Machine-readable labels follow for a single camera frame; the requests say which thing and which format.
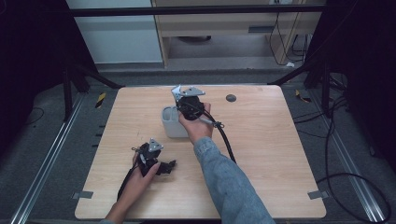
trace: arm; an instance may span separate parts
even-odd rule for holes
[[[210,111],[210,104],[204,104]],[[224,223],[275,223],[244,172],[221,155],[212,141],[213,126],[179,116],[194,145],[212,201]]]
[[[139,196],[143,194],[145,189],[149,186],[152,178],[158,171],[160,163],[156,163],[151,167],[145,176],[142,176],[140,168],[137,167],[131,174],[128,183],[125,186],[119,200],[113,204],[111,210],[108,212],[106,219],[102,220],[101,224],[122,223],[128,214],[129,209],[137,201]]]

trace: table top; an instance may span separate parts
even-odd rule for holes
[[[326,215],[282,90],[278,86],[195,86],[205,91],[201,102],[212,104],[211,114],[224,124],[233,154],[274,218],[320,218]],[[164,107],[174,105],[173,87],[120,89],[94,157],[76,217],[104,218],[117,199],[132,166],[134,151],[150,137],[164,149],[159,161],[177,161],[170,175],[157,175],[132,207],[128,218],[219,218],[205,185],[199,162],[187,138],[166,136],[161,120]],[[236,96],[228,102],[226,96]],[[213,140],[227,157],[217,130]]]

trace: metal bracket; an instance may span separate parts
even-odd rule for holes
[[[174,95],[175,101],[178,102],[181,97],[183,96],[198,96],[198,95],[205,95],[204,91],[199,90],[198,88],[195,88],[193,86],[189,87],[187,90],[182,91],[181,86],[175,86],[171,90],[172,94]]]
[[[163,145],[155,141],[154,138],[149,139],[148,152],[154,152],[163,149]]]
[[[72,194],[72,199],[80,199],[80,198],[86,198],[86,199],[91,199],[93,195],[92,191],[81,191],[81,192],[74,192]]]
[[[308,192],[308,196],[309,199],[314,200],[317,198],[321,198],[321,199],[329,198],[330,194],[327,191],[320,192],[319,190],[317,190],[317,191]]]

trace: metal rail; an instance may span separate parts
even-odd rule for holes
[[[29,190],[27,191],[23,201],[21,202],[18,210],[15,212],[14,216],[11,219],[11,224],[23,224],[26,222],[27,218],[29,217],[30,212],[32,211],[33,206],[35,205],[35,201],[38,198],[41,190],[46,183],[46,180],[50,174],[53,164],[56,162],[59,152],[64,145],[64,141],[67,135],[70,132],[71,127],[77,117],[78,111],[81,108],[82,101],[84,100],[85,93],[79,93],[77,99],[74,103],[74,110],[66,122],[61,127],[61,130],[58,132],[52,146],[47,154],[46,159],[44,159],[40,170],[38,171],[37,175],[35,176],[35,180],[33,181],[32,185],[30,186]]]
[[[310,91],[313,102],[316,104],[317,108],[320,110],[320,96],[317,91]],[[323,121],[327,128],[330,128],[330,120],[325,116],[322,115]],[[358,166],[350,157],[349,153],[347,152],[347,148],[344,145],[342,138],[338,134],[337,130],[334,130],[332,134],[332,142],[334,143],[335,151],[340,159],[341,163],[344,166],[344,169],[348,173],[352,173],[355,175],[361,175],[361,172]],[[349,178],[353,188],[358,195],[361,205],[364,208],[364,211],[367,214],[367,217],[373,222],[380,222],[385,219],[384,214],[381,211],[373,193],[371,192],[369,186],[364,180],[350,177]]]
[[[241,5],[241,6],[197,6],[197,7],[122,7],[122,8],[82,8],[47,11],[54,16],[108,17],[108,16],[148,16],[185,14],[227,14],[227,13],[277,13],[277,12],[320,12],[329,8],[316,5]]]

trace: white wall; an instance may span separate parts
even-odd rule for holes
[[[151,7],[149,0],[66,0],[70,8]],[[76,18],[95,63],[161,63],[153,16]]]

